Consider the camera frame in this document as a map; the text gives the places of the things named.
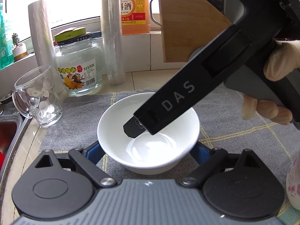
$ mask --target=green bottle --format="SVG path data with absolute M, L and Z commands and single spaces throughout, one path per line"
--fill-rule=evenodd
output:
M 13 40 L 12 40 L 11 21 L 3 18 L 3 11 L 0 10 L 0 64 L 1 68 L 14 62 Z

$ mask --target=black handheld device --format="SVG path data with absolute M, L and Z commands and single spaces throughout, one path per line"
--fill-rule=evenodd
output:
M 300 70 L 277 82 L 263 67 L 277 44 L 274 38 L 300 35 L 299 0 L 208 0 L 232 25 L 215 37 L 145 102 L 124 125 L 132 138 L 156 134 L 220 83 L 259 100 L 274 101 L 293 114 L 300 129 Z

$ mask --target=sink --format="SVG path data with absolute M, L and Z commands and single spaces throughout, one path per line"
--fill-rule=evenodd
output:
M 5 181 L 13 161 L 14 154 L 30 123 L 30 119 L 22 118 L 10 103 L 6 104 L 0 116 L 0 152 L 5 156 L 0 167 L 0 194 L 4 192 Z
M 10 118 L 0 121 L 0 152 L 4 156 L 6 156 L 9 146 L 16 135 L 17 125 L 20 125 L 19 122 L 23 122 L 22 118 L 19 120 Z

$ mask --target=hand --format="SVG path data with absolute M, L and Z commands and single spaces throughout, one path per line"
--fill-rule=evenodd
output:
M 270 55 L 264 67 L 268 80 L 278 81 L 296 68 L 300 68 L 300 41 L 277 41 L 278 49 Z M 245 120 L 253 117 L 257 111 L 261 116 L 275 123 L 289 125 L 293 115 L 289 109 L 277 106 L 272 101 L 258 101 L 244 94 L 241 113 Z

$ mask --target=glass jar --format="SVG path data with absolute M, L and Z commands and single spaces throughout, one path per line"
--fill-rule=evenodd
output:
M 55 68 L 70 96 L 95 93 L 102 83 L 104 56 L 85 27 L 66 29 L 55 35 L 59 51 Z

